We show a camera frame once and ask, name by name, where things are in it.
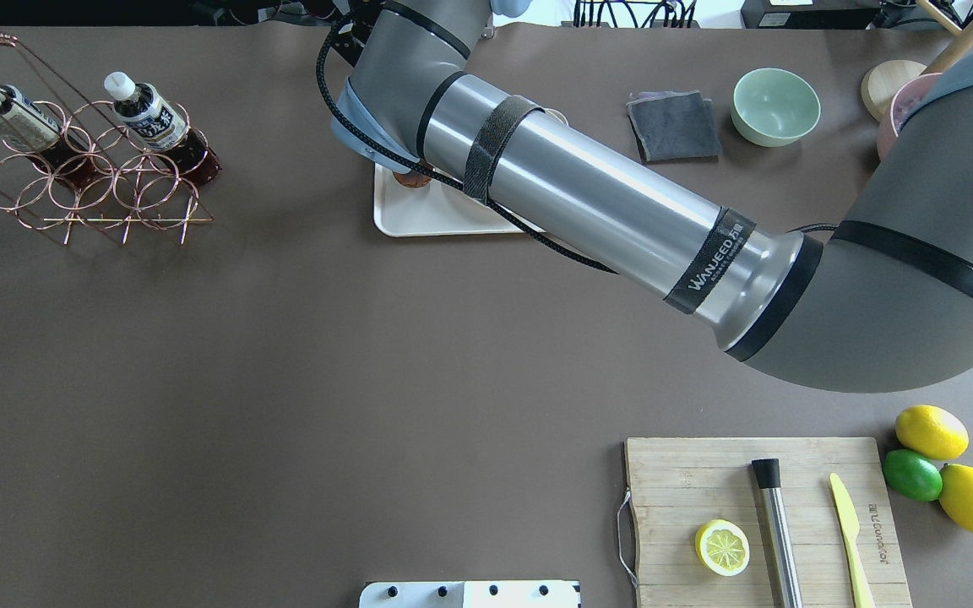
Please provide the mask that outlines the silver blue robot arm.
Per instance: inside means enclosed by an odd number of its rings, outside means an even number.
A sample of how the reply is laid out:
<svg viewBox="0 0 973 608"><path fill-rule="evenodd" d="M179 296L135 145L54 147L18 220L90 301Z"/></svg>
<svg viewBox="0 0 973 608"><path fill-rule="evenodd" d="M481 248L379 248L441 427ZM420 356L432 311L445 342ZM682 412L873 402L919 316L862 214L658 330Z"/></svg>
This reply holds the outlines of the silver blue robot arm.
<svg viewBox="0 0 973 608"><path fill-rule="evenodd" d="M771 235L465 70L524 1L383 1L333 107L348 146L459 189L710 325L794 384L887 393L973 368L973 53L936 80L825 243Z"/></svg>

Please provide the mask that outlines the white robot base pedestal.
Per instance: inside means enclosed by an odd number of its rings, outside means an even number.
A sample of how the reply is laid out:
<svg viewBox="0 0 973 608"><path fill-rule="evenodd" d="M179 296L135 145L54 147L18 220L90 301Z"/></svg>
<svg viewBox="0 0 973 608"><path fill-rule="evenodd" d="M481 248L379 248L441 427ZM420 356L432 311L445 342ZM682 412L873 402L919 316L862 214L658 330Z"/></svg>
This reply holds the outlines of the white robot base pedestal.
<svg viewBox="0 0 973 608"><path fill-rule="evenodd" d="M359 607L582 607L578 581L557 578L374 582Z"/></svg>

